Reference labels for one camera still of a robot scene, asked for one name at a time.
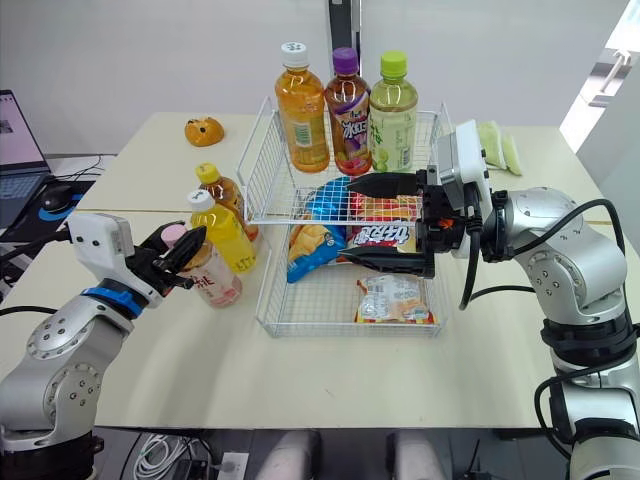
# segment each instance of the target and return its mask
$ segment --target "blue snack bag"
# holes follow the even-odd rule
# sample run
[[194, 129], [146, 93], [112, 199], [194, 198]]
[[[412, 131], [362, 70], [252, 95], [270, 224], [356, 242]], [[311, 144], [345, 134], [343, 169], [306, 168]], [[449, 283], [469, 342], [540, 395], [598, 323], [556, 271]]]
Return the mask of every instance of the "blue snack bag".
[[338, 257], [347, 245], [346, 228], [338, 225], [296, 225], [289, 235], [287, 282], [294, 283], [307, 273]]
[[[344, 220], [347, 216], [349, 177], [338, 177], [318, 188], [305, 205], [303, 219]], [[338, 257], [347, 246], [347, 229], [338, 225], [296, 225], [289, 235], [287, 281], [294, 283], [307, 273]]]
[[349, 177], [338, 177], [318, 188], [307, 201], [306, 210], [314, 220], [345, 220], [349, 191]]

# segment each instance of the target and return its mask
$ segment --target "plastic bottle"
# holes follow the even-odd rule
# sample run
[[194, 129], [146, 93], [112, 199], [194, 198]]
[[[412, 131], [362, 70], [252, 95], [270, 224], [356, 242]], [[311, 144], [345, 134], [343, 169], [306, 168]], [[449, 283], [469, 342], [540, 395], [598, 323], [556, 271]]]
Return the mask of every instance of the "plastic bottle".
[[324, 136], [324, 89], [308, 70], [307, 47], [298, 42], [282, 44], [287, 69], [276, 81], [280, 117], [293, 166], [302, 172], [320, 172], [329, 165]]
[[336, 77], [327, 85], [324, 97], [331, 116], [336, 165], [345, 175], [362, 175], [371, 168], [367, 146], [369, 85], [358, 75], [358, 54], [353, 48], [333, 51], [333, 69]]
[[382, 80], [371, 90], [369, 150], [378, 172], [409, 170], [413, 160], [418, 92], [407, 82], [407, 55], [398, 50], [380, 58]]
[[227, 207], [235, 214], [249, 240], [253, 242], [258, 238], [260, 233], [258, 226], [249, 225], [244, 220], [244, 198], [236, 182], [220, 175], [217, 167], [212, 163], [198, 165], [196, 167], [196, 175], [202, 182], [200, 188], [207, 190], [216, 202]]
[[220, 252], [231, 270], [248, 272], [256, 263], [256, 254], [240, 222], [228, 208], [213, 200], [206, 190], [196, 190], [187, 197], [193, 215], [191, 225], [207, 227], [207, 240]]
[[[167, 247], [173, 248], [185, 233], [184, 225], [171, 225], [162, 231], [160, 238]], [[207, 240], [181, 273], [193, 280], [196, 292], [212, 307], [231, 305], [242, 293], [242, 282]]]

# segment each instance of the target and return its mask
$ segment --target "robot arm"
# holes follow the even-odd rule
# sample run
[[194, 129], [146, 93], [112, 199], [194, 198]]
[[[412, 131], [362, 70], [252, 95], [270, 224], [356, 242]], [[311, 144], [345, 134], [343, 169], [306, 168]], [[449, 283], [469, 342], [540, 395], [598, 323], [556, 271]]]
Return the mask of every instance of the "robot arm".
[[140, 247], [126, 220], [74, 214], [69, 231], [75, 254], [100, 281], [45, 319], [27, 352], [0, 383], [0, 477], [85, 479], [104, 372], [145, 307], [157, 307], [176, 275], [202, 246], [205, 229], [191, 230], [161, 257], [160, 227]]
[[[416, 175], [371, 174], [350, 185], [370, 196], [422, 194], [422, 218], [416, 222], [421, 254], [407, 257], [383, 248], [343, 254], [371, 268], [427, 277], [435, 275], [435, 253], [477, 259], [481, 248], [488, 262], [515, 259], [546, 316], [541, 335], [557, 374], [536, 390], [541, 426], [567, 458], [558, 440], [573, 447], [572, 480], [637, 478], [640, 369], [636, 329], [624, 295], [627, 267], [621, 231], [616, 231], [616, 245], [576, 214], [573, 200], [552, 189], [490, 193], [475, 122], [439, 139], [437, 156], [438, 167]], [[608, 202], [594, 202], [615, 215]], [[474, 246], [470, 238], [477, 239], [478, 230], [480, 245]], [[474, 278], [470, 262], [467, 286], [473, 286]], [[462, 309], [467, 301], [461, 302]], [[546, 388], [552, 431], [546, 429], [539, 405]]]

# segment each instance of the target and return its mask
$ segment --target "pink bottle cap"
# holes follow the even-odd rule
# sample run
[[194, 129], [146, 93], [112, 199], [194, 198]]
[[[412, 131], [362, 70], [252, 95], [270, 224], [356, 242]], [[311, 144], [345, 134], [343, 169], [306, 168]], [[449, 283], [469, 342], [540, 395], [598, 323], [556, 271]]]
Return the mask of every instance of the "pink bottle cap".
[[185, 233], [187, 233], [187, 227], [185, 227], [184, 225], [169, 225], [162, 231], [162, 233], [160, 234], [160, 238], [167, 247], [173, 248], [176, 242], [180, 240], [182, 235], [184, 235]]

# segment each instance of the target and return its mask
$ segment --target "snack bag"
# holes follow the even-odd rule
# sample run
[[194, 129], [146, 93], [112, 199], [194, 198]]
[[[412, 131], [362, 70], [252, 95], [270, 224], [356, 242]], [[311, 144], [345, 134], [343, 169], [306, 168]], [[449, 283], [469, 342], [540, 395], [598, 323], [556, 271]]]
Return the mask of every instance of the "snack bag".
[[378, 222], [409, 220], [415, 222], [420, 213], [417, 197], [398, 195], [396, 198], [371, 198], [351, 193], [351, 214], [358, 219]]
[[406, 225], [351, 227], [347, 248], [395, 247], [401, 253], [416, 253], [416, 229]]
[[365, 296], [356, 312], [357, 323], [436, 323], [416, 277], [378, 275], [358, 280], [358, 286]]
[[349, 177], [335, 178], [319, 187], [305, 204], [305, 213], [314, 220], [344, 220], [347, 217]]
[[335, 259], [346, 243], [344, 227], [296, 225], [289, 236], [287, 282], [297, 282], [307, 273]]

